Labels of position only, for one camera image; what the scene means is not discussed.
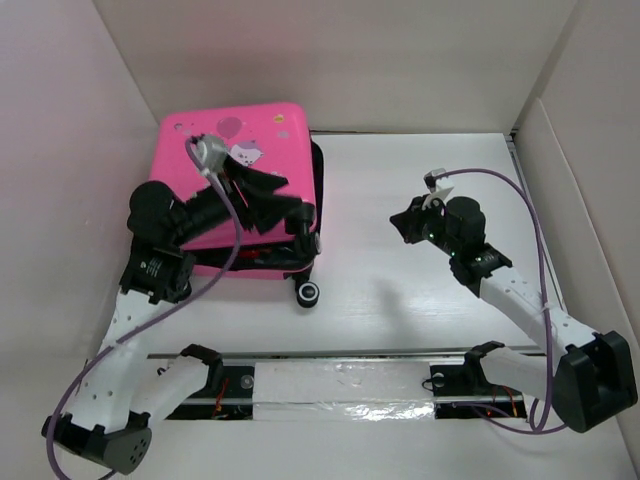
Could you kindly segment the pink hard-shell suitcase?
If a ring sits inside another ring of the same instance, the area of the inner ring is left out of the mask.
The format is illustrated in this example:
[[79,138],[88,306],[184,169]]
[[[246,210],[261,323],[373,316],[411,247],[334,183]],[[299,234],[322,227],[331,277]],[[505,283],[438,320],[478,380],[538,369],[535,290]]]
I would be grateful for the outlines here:
[[[324,157],[312,140],[304,110],[280,102],[179,112],[169,115],[158,133],[150,178],[166,184],[182,201],[208,187],[188,157],[185,142],[191,136],[220,137],[236,161],[264,173],[283,176],[288,185],[278,194],[300,197],[315,206],[315,221],[296,233],[285,222],[264,235],[243,229],[236,234],[232,220],[183,245],[196,259],[195,272],[212,276],[227,261],[236,239],[242,245],[229,273],[236,277],[291,279],[298,304],[315,306],[320,289],[311,279],[321,252]],[[237,214],[244,210],[240,195],[230,192]]]

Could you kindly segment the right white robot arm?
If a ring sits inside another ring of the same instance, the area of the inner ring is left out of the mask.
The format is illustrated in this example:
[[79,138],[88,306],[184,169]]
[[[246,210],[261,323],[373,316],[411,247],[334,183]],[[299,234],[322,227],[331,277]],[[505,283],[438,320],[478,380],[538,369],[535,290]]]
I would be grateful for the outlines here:
[[585,433],[638,402],[631,350],[615,331],[599,333],[525,281],[512,261],[486,240],[486,218],[477,201],[415,197],[391,216],[407,244],[427,241],[449,258],[454,278],[494,307],[545,353],[535,360],[498,341],[465,355],[462,381],[474,393],[494,385],[540,398],[571,430]]

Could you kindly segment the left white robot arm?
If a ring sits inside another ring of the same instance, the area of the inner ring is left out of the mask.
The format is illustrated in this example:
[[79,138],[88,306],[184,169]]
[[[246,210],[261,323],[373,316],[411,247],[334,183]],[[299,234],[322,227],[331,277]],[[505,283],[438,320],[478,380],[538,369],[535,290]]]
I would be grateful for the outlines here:
[[316,305],[310,274],[320,247],[324,162],[320,154],[280,154],[257,169],[220,154],[191,160],[201,183],[181,198],[163,180],[140,184],[129,200],[130,256],[98,354],[66,389],[41,433],[57,449],[129,474],[145,457],[156,422],[189,396],[224,391],[221,355],[189,344],[177,361],[143,383],[145,363],[166,319],[198,297],[197,275],[263,274],[291,279],[298,303]]

